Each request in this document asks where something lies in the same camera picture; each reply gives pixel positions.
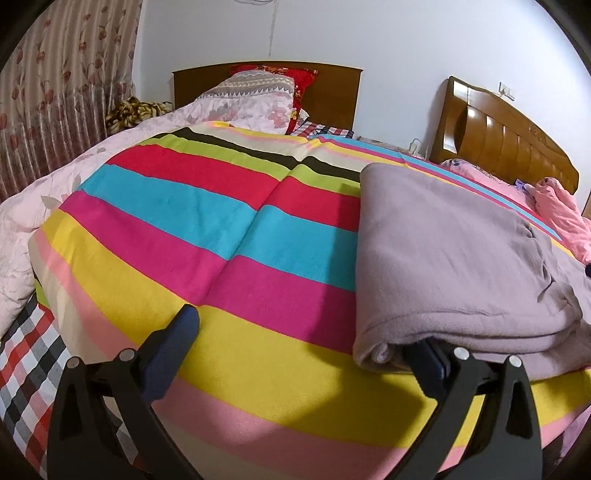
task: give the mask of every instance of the brown wooden headboard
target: brown wooden headboard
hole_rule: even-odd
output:
[[[463,158],[508,183],[554,177],[570,193],[579,172],[566,153],[523,113],[488,90],[455,77],[447,81],[429,160]]]
[[[188,105],[230,77],[230,67],[254,63],[272,67],[318,70],[316,81],[308,87],[301,101],[310,120],[330,127],[353,128],[361,69],[311,63],[306,61],[242,61],[207,65],[174,72],[174,106]]]

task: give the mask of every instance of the wall socket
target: wall socket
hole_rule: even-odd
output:
[[[499,83],[499,93],[502,97],[507,97],[512,102],[515,101],[515,96],[511,92],[511,88],[509,88],[503,82]]]

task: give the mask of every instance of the pink clothing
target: pink clothing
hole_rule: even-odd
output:
[[[507,182],[496,178],[494,175],[491,175],[487,171],[482,170],[480,167],[477,167],[466,160],[455,158],[453,160],[446,160],[439,166],[454,173],[459,173],[467,179],[474,180],[480,185],[484,185],[491,189],[493,192],[497,192],[503,195],[503,197],[513,200],[516,204],[535,212],[535,201],[533,198],[530,198],[524,192],[519,191],[514,185],[509,185]]]
[[[546,225],[560,235],[577,260],[591,263],[591,220],[581,216],[574,197],[549,177],[527,189],[535,197],[535,208]]]

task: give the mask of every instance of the wire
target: wire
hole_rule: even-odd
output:
[[[273,51],[273,37],[275,36],[275,22],[277,21],[277,7],[279,6],[279,2],[277,0],[234,0],[239,4],[248,4],[248,5],[269,5],[275,4],[273,8],[273,19],[271,20],[271,34],[269,35],[269,58],[271,58],[271,53]]]
[[[234,1],[238,2],[239,4],[266,5],[266,4],[273,3],[275,0],[234,0]]]
[[[275,22],[277,20],[277,7],[279,2],[275,1],[275,8],[273,8],[273,20],[271,21],[271,35],[269,35],[269,58],[271,58],[271,52],[273,50],[273,37],[275,36]]]

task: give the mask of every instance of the comforter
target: comforter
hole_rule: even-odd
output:
[[[33,235],[60,333],[86,362],[197,306],[200,335],[154,407],[205,478],[383,479],[433,411],[412,375],[352,359],[359,172],[370,162],[420,161],[200,124],[114,156]],[[494,195],[491,208],[508,207]],[[589,401],[586,381],[534,386],[544,443]]]
[[[196,103],[135,128],[113,135],[87,150],[68,165],[36,180],[0,205],[0,333],[4,334],[33,293],[33,271],[27,242],[50,214],[43,197],[59,204],[79,180],[86,180],[113,155],[161,132],[194,121]]]

